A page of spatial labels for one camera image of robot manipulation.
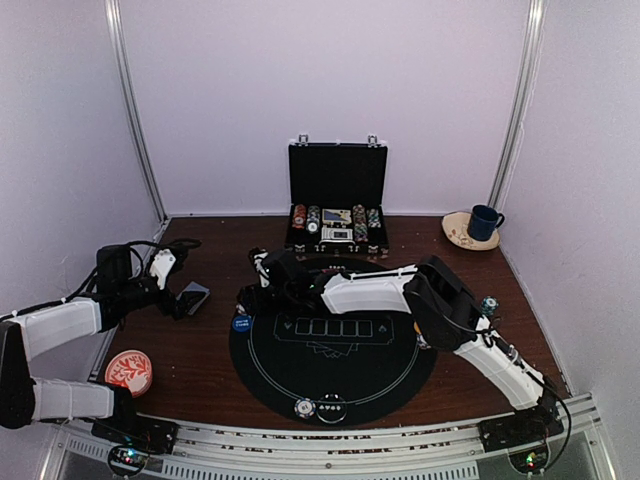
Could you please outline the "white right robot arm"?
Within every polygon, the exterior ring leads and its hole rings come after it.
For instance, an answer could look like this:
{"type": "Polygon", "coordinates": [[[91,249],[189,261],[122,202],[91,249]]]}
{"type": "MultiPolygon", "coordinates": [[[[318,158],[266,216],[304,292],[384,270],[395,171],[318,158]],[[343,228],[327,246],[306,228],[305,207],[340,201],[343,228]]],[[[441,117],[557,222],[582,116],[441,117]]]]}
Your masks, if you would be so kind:
{"type": "Polygon", "coordinates": [[[369,271],[309,268],[286,250],[254,249],[250,259],[259,280],[240,289],[240,312],[407,315],[428,347],[466,360],[503,393],[515,411],[512,430],[519,440],[533,441],[562,423],[553,382],[496,331],[469,288],[439,257],[369,271]]]}

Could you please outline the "blue small blind button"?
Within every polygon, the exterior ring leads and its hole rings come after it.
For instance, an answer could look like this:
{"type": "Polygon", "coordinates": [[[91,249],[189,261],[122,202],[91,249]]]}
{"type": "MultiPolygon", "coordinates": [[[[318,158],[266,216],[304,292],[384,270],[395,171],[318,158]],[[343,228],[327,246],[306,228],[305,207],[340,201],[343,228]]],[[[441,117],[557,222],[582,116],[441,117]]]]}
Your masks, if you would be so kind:
{"type": "Polygon", "coordinates": [[[249,332],[253,325],[253,319],[249,315],[237,315],[232,320],[232,329],[237,333],[249,332]]]}

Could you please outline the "blue playing card deck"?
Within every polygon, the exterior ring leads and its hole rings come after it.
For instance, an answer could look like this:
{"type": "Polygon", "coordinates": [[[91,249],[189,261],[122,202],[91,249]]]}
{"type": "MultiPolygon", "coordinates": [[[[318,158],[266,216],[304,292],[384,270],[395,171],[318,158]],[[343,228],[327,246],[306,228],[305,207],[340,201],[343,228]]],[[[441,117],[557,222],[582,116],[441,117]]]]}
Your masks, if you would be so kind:
{"type": "Polygon", "coordinates": [[[180,312],[183,315],[194,315],[209,296],[209,288],[194,281],[190,282],[177,297],[180,312]]]}

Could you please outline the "white blue chips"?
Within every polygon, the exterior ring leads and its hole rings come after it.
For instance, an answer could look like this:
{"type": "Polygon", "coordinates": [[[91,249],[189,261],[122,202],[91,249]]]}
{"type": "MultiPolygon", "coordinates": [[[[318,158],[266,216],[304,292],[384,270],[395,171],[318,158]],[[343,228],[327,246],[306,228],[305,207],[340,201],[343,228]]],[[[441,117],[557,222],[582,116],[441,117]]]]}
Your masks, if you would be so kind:
{"type": "Polygon", "coordinates": [[[426,342],[426,340],[423,338],[422,335],[418,335],[416,337],[416,343],[421,350],[430,349],[430,346],[428,345],[428,343],[426,342]]]}
{"type": "Polygon", "coordinates": [[[294,404],[294,413],[302,419],[311,418],[315,412],[316,404],[309,398],[299,398],[294,404]]]}

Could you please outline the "clear round dealer button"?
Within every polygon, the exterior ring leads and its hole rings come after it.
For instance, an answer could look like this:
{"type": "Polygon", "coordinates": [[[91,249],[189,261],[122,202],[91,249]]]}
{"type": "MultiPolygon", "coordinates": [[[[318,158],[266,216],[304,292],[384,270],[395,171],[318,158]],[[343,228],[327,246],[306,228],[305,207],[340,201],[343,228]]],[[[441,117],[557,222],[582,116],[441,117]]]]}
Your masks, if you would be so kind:
{"type": "Polygon", "coordinates": [[[325,424],[338,424],[347,415],[346,400],[336,393],[325,394],[318,400],[315,414],[325,424]]]}

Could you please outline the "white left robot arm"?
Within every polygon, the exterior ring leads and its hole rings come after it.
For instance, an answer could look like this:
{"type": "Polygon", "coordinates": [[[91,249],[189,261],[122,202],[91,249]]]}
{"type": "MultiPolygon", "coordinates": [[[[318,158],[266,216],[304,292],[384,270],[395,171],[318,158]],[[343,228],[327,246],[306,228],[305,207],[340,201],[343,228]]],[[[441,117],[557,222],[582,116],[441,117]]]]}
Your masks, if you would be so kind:
{"type": "Polygon", "coordinates": [[[123,444],[137,442],[144,424],[131,391],[96,382],[46,380],[29,363],[73,340],[110,331],[134,311],[155,305],[181,319],[203,300],[201,293],[176,295],[167,283],[200,241],[181,238],[152,243],[153,255],[133,271],[139,242],[104,246],[80,287],[65,298],[13,311],[1,319],[1,425],[19,429],[34,422],[84,419],[103,422],[123,444]]]}

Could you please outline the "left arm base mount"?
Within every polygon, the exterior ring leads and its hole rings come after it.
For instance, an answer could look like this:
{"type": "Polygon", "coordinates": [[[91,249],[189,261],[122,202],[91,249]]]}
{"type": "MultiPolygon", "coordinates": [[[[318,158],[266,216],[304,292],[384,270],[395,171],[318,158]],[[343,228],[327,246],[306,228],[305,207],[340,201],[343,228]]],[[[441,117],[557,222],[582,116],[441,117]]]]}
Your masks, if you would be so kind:
{"type": "Polygon", "coordinates": [[[171,454],[179,425],[151,417],[137,417],[125,427],[112,420],[92,421],[91,434],[113,443],[107,453],[107,465],[121,477],[140,474],[153,456],[171,454]]]}

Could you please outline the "green chip stack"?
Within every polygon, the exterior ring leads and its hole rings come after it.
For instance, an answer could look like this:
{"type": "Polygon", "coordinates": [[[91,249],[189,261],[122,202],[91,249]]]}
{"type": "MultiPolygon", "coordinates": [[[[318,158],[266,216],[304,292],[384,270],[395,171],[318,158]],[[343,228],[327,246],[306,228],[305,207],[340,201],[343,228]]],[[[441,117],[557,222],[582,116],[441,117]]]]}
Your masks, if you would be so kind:
{"type": "Polygon", "coordinates": [[[481,302],[481,311],[482,314],[486,317],[491,317],[494,315],[496,310],[499,307],[499,302],[495,297],[486,296],[483,298],[481,302]]]}

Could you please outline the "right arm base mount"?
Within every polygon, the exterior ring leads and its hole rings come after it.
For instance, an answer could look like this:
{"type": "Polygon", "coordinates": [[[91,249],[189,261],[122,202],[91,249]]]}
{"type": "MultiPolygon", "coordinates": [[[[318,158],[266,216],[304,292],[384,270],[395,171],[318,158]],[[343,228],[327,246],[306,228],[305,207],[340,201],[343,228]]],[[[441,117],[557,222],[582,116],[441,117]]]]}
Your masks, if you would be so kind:
{"type": "Polygon", "coordinates": [[[506,450],[511,467],[519,474],[543,475],[564,453],[572,434],[572,424],[524,414],[481,421],[479,437],[486,453],[506,450]],[[564,435],[560,450],[553,454],[549,440],[564,435]]]}

